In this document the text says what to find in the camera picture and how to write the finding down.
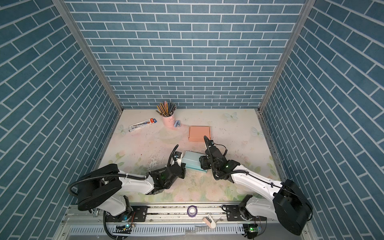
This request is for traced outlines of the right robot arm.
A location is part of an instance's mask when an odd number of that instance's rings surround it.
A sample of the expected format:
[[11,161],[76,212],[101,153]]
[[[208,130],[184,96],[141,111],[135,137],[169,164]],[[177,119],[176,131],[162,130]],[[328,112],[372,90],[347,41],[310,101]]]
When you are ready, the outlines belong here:
[[313,207],[296,183],[263,177],[234,160],[227,160],[215,146],[207,147],[206,155],[199,158],[201,168],[212,170],[215,180],[228,180],[261,195],[267,203],[260,203],[252,195],[239,204],[243,219],[265,217],[278,220],[290,233],[299,236],[312,219]]

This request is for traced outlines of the light blue paper box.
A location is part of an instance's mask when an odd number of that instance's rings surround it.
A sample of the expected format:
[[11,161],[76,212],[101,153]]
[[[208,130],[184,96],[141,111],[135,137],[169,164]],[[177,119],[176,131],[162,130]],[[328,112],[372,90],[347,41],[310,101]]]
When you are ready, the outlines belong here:
[[186,168],[188,169],[206,173],[207,170],[203,170],[200,163],[200,157],[204,156],[205,155],[200,153],[186,151],[182,157],[182,163],[186,164]]

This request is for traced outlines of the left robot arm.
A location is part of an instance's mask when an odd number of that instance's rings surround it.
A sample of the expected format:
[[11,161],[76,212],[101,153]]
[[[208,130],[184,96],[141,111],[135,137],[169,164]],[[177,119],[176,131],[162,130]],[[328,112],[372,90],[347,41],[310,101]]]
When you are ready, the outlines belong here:
[[71,183],[68,192],[77,197],[79,211],[100,209],[115,217],[131,211],[125,193],[160,194],[185,174],[186,164],[178,162],[144,176],[124,173],[117,164],[109,164]]

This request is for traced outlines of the orange paper box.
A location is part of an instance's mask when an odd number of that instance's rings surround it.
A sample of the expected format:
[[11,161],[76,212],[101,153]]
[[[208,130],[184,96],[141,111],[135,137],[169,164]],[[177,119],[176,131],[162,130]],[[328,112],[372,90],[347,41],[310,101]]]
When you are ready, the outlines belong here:
[[204,142],[204,136],[211,139],[211,128],[209,126],[190,126],[189,142]]

